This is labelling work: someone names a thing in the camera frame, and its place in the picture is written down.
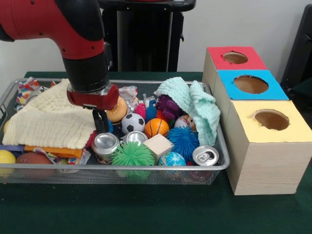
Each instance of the orange toy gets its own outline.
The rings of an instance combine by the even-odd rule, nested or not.
[[[157,134],[162,134],[166,137],[169,132],[169,125],[166,121],[160,118],[153,118],[145,125],[144,132],[148,138],[152,138]]]
[[[107,111],[107,118],[117,125],[121,122],[122,118],[127,115],[128,107],[126,101],[122,97],[118,97],[117,105],[110,111]]]
[[[35,148],[34,146],[25,145],[25,151],[33,151]],[[52,153],[57,157],[75,157],[81,158],[82,150],[79,149],[68,149],[68,148],[52,148],[52,147],[40,147],[47,153]]]

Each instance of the stacked boxes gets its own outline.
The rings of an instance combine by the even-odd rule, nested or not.
[[[203,82],[221,110],[235,195],[293,194],[312,131],[251,47],[208,48]]]

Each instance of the wire basket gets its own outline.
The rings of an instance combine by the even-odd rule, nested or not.
[[[0,98],[0,140],[7,120],[16,113],[15,103],[17,83],[12,82]],[[37,79],[42,86],[49,87],[51,81],[60,79]],[[161,81],[125,81],[112,80],[119,87],[134,85],[138,87],[138,98],[143,94],[153,95]],[[207,85],[201,83],[204,91],[210,93]],[[217,129],[217,141],[214,146],[219,152],[218,163],[214,166],[113,166],[99,165],[92,155],[87,165],[47,165],[47,164],[0,164],[0,175],[6,172],[9,177],[0,177],[0,182],[7,183],[44,183],[44,184],[206,184],[210,185],[221,170],[230,164],[227,146],[220,125]]]

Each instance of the blue square panel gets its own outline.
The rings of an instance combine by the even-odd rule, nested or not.
[[[232,100],[289,100],[268,70],[218,71]]]

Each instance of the white wall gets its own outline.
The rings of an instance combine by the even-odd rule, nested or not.
[[[202,71],[207,46],[253,46],[281,79],[305,5],[310,0],[197,0],[185,12],[179,71]],[[64,71],[49,39],[0,41],[0,94],[27,71]]]
[[[208,46],[253,46],[281,80],[300,24],[311,0],[197,0],[184,13],[179,71],[202,71]]]

